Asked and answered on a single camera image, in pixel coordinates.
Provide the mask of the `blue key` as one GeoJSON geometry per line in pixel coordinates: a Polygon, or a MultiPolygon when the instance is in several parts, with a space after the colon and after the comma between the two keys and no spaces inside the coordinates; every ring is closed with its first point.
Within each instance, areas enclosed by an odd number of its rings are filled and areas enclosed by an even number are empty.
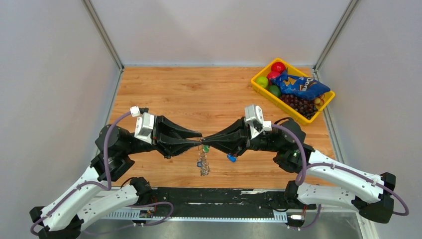
{"type": "Polygon", "coordinates": [[[235,156],[231,155],[231,154],[227,154],[227,158],[231,162],[236,162],[237,161],[237,158],[235,156]]]}

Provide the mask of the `silver keyring holder with rings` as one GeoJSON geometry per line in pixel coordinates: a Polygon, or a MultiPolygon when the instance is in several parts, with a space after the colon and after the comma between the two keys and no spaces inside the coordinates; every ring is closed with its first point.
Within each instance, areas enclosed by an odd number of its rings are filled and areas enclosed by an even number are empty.
{"type": "Polygon", "coordinates": [[[209,147],[207,145],[199,145],[198,146],[198,160],[197,160],[197,167],[200,170],[201,176],[207,176],[210,173],[210,166],[208,164],[208,153],[209,147]]]}

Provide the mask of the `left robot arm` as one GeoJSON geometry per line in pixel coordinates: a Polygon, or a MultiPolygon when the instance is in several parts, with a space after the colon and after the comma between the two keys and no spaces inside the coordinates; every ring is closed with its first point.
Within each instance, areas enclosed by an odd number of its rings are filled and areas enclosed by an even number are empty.
{"type": "Polygon", "coordinates": [[[95,200],[101,191],[110,191],[113,182],[134,165],[130,155],[157,151],[165,158],[178,156],[200,144],[200,132],[177,125],[164,116],[133,107],[124,117],[136,118],[135,131],[117,122],[104,126],[96,146],[98,155],[78,180],[47,206],[30,211],[30,231],[40,239],[76,239],[91,224],[123,207],[153,207],[151,187],[143,177],[131,179],[115,193],[95,200]]]}

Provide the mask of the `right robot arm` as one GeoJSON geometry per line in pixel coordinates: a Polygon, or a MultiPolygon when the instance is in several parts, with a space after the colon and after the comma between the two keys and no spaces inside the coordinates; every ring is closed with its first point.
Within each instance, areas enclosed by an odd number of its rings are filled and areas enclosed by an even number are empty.
{"type": "Polygon", "coordinates": [[[394,211],[395,176],[388,172],[371,174],[337,162],[305,144],[305,136],[291,118],[263,125],[241,118],[203,138],[202,144],[226,153],[230,159],[247,150],[275,152],[273,161],[297,175],[284,192],[284,201],[291,208],[326,204],[357,211],[377,223],[388,223],[394,211]]]}

